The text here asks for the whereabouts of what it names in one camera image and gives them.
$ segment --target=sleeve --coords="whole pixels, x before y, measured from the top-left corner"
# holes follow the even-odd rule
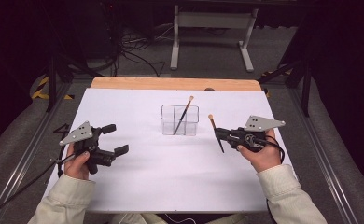
[[[262,171],[258,178],[277,223],[327,223],[310,196],[301,189],[290,165]]]
[[[94,187],[93,181],[62,175],[28,223],[83,223]]]

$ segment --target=clear acrylic container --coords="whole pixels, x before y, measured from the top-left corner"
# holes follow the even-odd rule
[[[185,108],[185,105],[163,105],[161,107],[162,134],[196,135],[197,123],[199,122],[199,107],[196,105],[189,106],[185,116],[182,118]]]

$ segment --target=gripper camera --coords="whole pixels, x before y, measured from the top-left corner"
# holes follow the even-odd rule
[[[250,116],[244,128],[239,127],[237,130],[215,128],[214,131],[222,152],[224,150],[220,140],[227,141],[236,150],[238,145],[242,145],[253,152],[259,152],[269,144],[266,141],[266,131],[284,125],[284,121]]]
[[[98,140],[101,135],[112,133],[116,130],[115,124],[110,124],[102,128],[93,128],[86,121],[77,129],[68,134],[61,142],[60,146],[74,143],[74,154],[71,157],[77,157],[85,151],[90,152],[90,157],[86,161],[90,174],[94,175],[98,172],[97,165],[110,166],[112,161],[129,151],[129,146],[117,147],[114,152],[104,151],[98,147]]]

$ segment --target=desk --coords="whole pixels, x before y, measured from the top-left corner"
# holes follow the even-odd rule
[[[197,91],[207,87],[219,91]],[[192,105],[200,108],[196,136],[162,135],[161,105],[182,105],[191,95],[195,97]],[[227,129],[243,126],[251,114],[273,118],[256,81],[97,77],[83,96],[71,130],[86,120],[94,127],[115,123],[118,130],[102,135],[99,147],[111,150],[129,144],[130,151],[116,158],[111,167],[99,166],[98,173],[90,176],[97,185],[88,210],[99,213],[266,210],[255,170],[229,144],[224,143],[225,153],[221,152],[207,117],[209,113],[219,127]],[[275,133],[280,146],[285,148],[277,129]],[[287,151],[284,163],[291,164]],[[55,170],[45,195],[57,178]]]

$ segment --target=human hand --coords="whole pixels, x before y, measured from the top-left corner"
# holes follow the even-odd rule
[[[275,138],[274,129],[268,130],[266,135],[270,136],[266,137],[267,141],[275,143],[273,139]],[[281,164],[280,151],[278,148],[269,144],[259,152],[252,152],[241,145],[238,146],[237,149],[240,151],[241,155],[251,162],[258,173]]]
[[[69,144],[66,156],[74,154],[74,144]],[[82,180],[89,180],[89,168],[85,162],[89,159],[90,153],[85,151],[78,157],[65,163],[64,172],[66,175]]]

